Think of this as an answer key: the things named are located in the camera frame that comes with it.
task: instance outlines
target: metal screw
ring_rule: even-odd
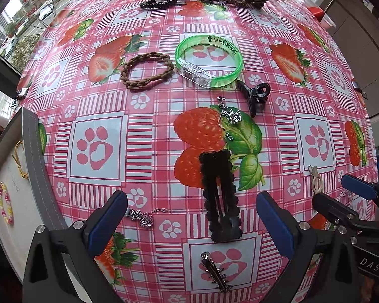
[[[338,231],[343,235],[347,233],[347,229],[344,226],[339,226]]]
[[[42,225],[37,226],[37,229],[35,231],[40,234],[44,230],[45,230],[45,226],[42,224]]]
[[[73,223],[73,228],[75,229],[81,229],[84,225],[84,222],[83,221],[76,221],[75,223]]]
[[[305,222],[305,221],[300,222],[299,226],[303,230],[307,230],[307,229],[310,228],[310,225],[307,222]]]

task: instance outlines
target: blue gripper pad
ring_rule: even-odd
[[[104,251],[109,239],[112,237],[119,222],[121,222],[125,215],[126,209],[128,208],[128,198],[123,191],[120,191],[111,205],[106,205],[107,204],[102,207],[106,208],[106,210],[88,235],[87,250],[93,257],[100,255]]]
[[[295,252],[293,236],[279,215],[279,213],[282,212],[282,209],[266,191],[257,195],[256,208],[257,213],[267,228],[278,252],[282,256],[291,259]]]
[[[350,174],[346,174],[341,178],[341,186],[366,200],[375,199],[377,196],[373,185]]]

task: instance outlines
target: brown braided hair tie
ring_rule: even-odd
[[[164,71],[161,74],[151,76],[149,78],[131,81],[128,78],[129,69],[132,66],[134,66],[135,64],[137,64],[138,62],[150,60],[151,58],[163,60],[167,65],[166,71]],[[160,52],[153,51],[153,52],[149,52],[147,54],[138,54],[136,57],[134,57],[134,58],[130,59],[128,62],[124,63],[124,65],[122,66],[120,78],[121,78],[121,81],[125,84],[126,88],[134,89],[134,88],[139,88],[141,86],[146,86],[152,81],[167,79],[169,76],[171,76],[173,74],[173,69],[174,69],[174,65],[171,62],[170,56],[168,54],[162,54]]]

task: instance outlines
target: wall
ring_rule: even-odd
[[[329,1],[324,0],[321,7]],[[327,13],[337,26],[329,33],[368,95],[367,110],[379,146],[379,22],[360,0],[336,0]]]

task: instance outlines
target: white tray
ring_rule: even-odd
[[[23,171],[29,175],[28,179],[20,175],[11,156],[20,140],[23,141],[24,150],[22,146],[18,148],[18,157]],[[7,186],[14,214],[14,225],[10,226],[0,212],[0,243],[22,282],[29,247],[37,226],[45,224],[49,230],[67,228],[46,173],[38,133],[38,117],[26,108],[17,112],[0,136],[0,181]],[[68,271],[74,270],[70,257],[64,255],[64,258]],[[84,289],[71,272],[69,274],[81,299],[90,302]]]

